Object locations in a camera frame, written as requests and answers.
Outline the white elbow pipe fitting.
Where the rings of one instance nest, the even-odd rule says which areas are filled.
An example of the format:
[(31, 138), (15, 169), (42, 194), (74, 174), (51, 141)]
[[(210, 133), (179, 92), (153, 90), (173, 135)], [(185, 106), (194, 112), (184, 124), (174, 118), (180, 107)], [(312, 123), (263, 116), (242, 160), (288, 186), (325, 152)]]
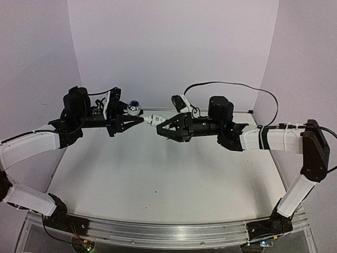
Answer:
[(151, 127), (157, 127), (159, 124), (164, 123), (166, 120), (168, 120), (168, 118), (158, 114), (150, 114), (144, 118), (144, 121)]

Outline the white plastic water faucet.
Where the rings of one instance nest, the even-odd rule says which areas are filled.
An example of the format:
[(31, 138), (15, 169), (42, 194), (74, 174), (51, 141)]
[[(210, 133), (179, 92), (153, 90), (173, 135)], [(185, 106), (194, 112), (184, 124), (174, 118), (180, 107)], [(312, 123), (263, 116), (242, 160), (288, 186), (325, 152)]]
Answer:
[(126, 113), (131, 118), (131, 122), (135, 124), (147, 123), (151, 124), (151, 117), (144, 114), (144, 110), (139, 101), (131, 100), (126, 106)]

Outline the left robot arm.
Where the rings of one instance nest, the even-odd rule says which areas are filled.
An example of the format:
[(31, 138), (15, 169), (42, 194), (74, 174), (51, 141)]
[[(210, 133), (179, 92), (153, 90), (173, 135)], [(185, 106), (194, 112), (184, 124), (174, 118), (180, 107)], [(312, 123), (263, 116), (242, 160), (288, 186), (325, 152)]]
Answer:
[(83, 137), (83, 129), (106, 128), (110, 137), (144, 121), (138, 101), (122, 102), (121, 89), (104, 92), (103, 100), (91, 105), (91, 94), (75, 86), (63, 97), (59, 119), (36, 130), (1, 141), (1, 201), (13, 207), (40, 213), (59, 229), (71, 226), (66, 204), (56, 195), (42, 193), (18, 183), (7, 169), (45, 152), (64, 149)]

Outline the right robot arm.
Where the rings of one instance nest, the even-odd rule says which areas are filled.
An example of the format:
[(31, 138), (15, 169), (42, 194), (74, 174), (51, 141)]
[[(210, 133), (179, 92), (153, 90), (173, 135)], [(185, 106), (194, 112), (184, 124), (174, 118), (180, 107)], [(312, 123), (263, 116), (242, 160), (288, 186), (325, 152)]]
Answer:
[(170, 119), (154, 117), (160, 136), (176, 142), (189, 142), (193, 137), (215, 135), (218, 144), (230, 151), (272, 150), (303, 156), (299, 176), (278, 201), (270, 217), (246, 225), (250, 240), (292, 231), (292, 218), (297, 207), (329, 173), (330, 147), (323, 128), (315, 120), (308, 120), (305, 125), (235, 123), (234, 105), (223, 96), (211, 97), (207, 116), (198, 118), (193, 117), (192, 106), (184, 95), (173, 96), (172, 102), (178, 112), (176, 116)]

